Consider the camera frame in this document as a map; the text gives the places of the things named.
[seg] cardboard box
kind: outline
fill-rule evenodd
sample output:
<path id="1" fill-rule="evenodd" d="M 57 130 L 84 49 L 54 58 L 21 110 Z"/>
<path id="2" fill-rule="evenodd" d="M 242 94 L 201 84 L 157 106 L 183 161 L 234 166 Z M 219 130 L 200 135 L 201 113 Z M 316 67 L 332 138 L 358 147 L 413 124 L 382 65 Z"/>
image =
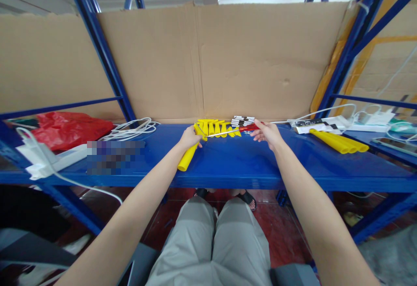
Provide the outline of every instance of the cardboard box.
<path id="1" fill-rule="evenodd" d="M 138 118 L 271 121 L 308 113 L 347 6 L 189 4 L 99 20 Z M 0 16 L 0 33 L 1 112 L 113 97 L 79 16 Z M 116 102 L 71 111 L 122 118 Z"/>

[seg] screwdriver handle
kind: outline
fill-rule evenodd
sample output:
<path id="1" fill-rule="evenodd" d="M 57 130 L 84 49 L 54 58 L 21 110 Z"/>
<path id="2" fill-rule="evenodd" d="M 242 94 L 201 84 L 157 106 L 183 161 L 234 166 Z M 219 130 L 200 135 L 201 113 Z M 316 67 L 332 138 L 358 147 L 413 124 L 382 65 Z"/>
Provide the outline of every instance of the screwdriver handle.
<path id="1" fill-rule="evenodd" d="M 250 125 L 247 125 L 247 126 L 245 126 L 245 127 L 241 127 L 241 128 L 239 128 L 239 132 L 243 132 L 243 131 L 254 131 L 254 130 L 258 130 L 259 128 L 256 126 L 256 124 L 255 123 L 252 123 L 252 124 L 250 124 Z"/>

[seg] smartphone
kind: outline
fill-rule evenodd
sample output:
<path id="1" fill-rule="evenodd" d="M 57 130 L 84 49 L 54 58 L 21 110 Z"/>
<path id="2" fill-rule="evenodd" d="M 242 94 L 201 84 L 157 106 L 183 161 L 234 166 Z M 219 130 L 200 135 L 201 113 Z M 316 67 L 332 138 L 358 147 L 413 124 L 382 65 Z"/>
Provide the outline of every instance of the smartphone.
<path id="1" fill-rule="evenodd" d="M 397 141 L 393 138 L 373 138 L 372 142 L 376 144 L 381 144 L 383 146 L 401 151 L 412 156 L 417 156 L 417 145 L 408 144 L 403 141 Z"/>

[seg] yellow plastic part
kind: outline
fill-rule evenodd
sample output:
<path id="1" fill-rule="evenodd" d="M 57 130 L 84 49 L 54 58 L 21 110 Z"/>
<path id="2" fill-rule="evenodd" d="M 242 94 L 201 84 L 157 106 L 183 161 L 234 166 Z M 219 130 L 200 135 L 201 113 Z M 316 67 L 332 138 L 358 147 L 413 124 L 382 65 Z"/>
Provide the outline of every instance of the yellow plastic part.
<path id="1" fill-rule="evenodd" d="M 230 122 L 224 122 L 222 123 L 222 131 L 221 132 L 226 132 L 227 131 L 227 125 L 229 125 Z M 227 134 L 222 134 L 221 137 L 227 137 Z"/>
<path id="2" fill-rule="evenodd" d="M 219 120 L 214 123 L 214 134 L 220 133 L 220 124 L 222 124 L 224 120 Z"/>
<path id="3" fill-rule="evenodd" d="M 208 134 L 213 135 L 214 134 L 214 122 L 217 122 L 218 120 L 212 120 L 208 123 Z"/>
<path id="4" fill-rule="evenodd" d="M 240 131 L 236 131 L 235 132 L 235 136 L 240 136 L 242 137 L 242 134 L 240 134 Z"/>
<path id="5" fill-rule="evenodd" d="M 352 140 L 350 138 L 347 138 L 347 137 L 344 137 L 344 136 L 341 136 L 341 135 L 336 135 L 336 134 L 333 134 L 333 133 L 329 133 L 329 134 L 331 135 L 331 137 L 333 137 L 335 139 L 338 139 L 342 142 L 346 142 L 346 143 L 349 143 L 349 144 L 353 145 L 354 147 L 357 148 L 358 152 L 366 152 L 369 149 L 368 145 L 359 143 L 358 141 Z"/>
<path id="6" fill-rule="evenodd" d="M 203 123 L 202 122 L 194 123 L 194 130 L 197 133 L 197 135 L 202 135 L 203 136 L 203 141 L 207 141 L 207 138 L 204 135 L 204 132 L 202 130 L 200 130 L 200 128 L 197 125 L 199 125 L 200 128 L 203 128 Z"/>
<path id="7" fill-rule="evenodd" d="M 201 119 L 201 120 L 199 120 L 199 122 L 203 122 L 203 127 L 202 127 L 202 129 L 203 129 L 203 132 L 204 132 L 204 134 L 205 135 L 208 135 L 209 134 L 209 121 L 213 121 L 213 120 L 211 120 L 211 119 Z"/>
<path id="8" fill-rule="evenodd" d="M 233 128 L 232 127 L 228 127 L 227 130 L 228 131 L 233 131 Z M 235 134 L 234 133 L 228 133 L 228 134 L 229 134 L 230 137 L 235 137 Z"/>
<path id="9" fill-rule="evenodd" d="M 190 165 L 191 159 L 194 156 L 195 150 L 199 144 L 195 144 L 194 146 L 190 147 L 181 158 L 181 161 L 178 164 L 178 170 L 180 171 L 187 171 L 188 166 Z"/>
<path id="10" fill-rule="evenodd" d="M 324 132 L 319 132 L 317 130 L 311 129 L 310 133 L 316 136 L 317 138 L 321 139 L 324 143 L 337 150 L 341 154 L 347 154 L 351 151 L 351 149 L 347 145 L 345 145 L 339 140 L 332 138 L 329 135 L 326 135 Z"/>

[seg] foot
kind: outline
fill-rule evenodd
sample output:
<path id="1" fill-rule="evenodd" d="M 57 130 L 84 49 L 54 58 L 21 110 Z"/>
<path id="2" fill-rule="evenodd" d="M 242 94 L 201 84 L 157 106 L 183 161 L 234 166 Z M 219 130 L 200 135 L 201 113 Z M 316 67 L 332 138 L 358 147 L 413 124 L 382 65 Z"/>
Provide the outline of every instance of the foot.
<path id="1" fill-rule="evenodd" d="M 237 195 L 237 197 L 239 197 L 245 203 L 247 203 L 251 211 L 256 210 L 256 207 L 257 207 L 256 200 L 247 190 L 241 190 L 240 193 Z"/>
<path id="2" fill-rule="evenodd" d="M 206 190 L 205 188 L 197 188 L 195 190 L 194 197 L 199 196 L 199 197 L 204 199 L 207 196 L 208 193 L 209 193 L 208 190 Z"/>

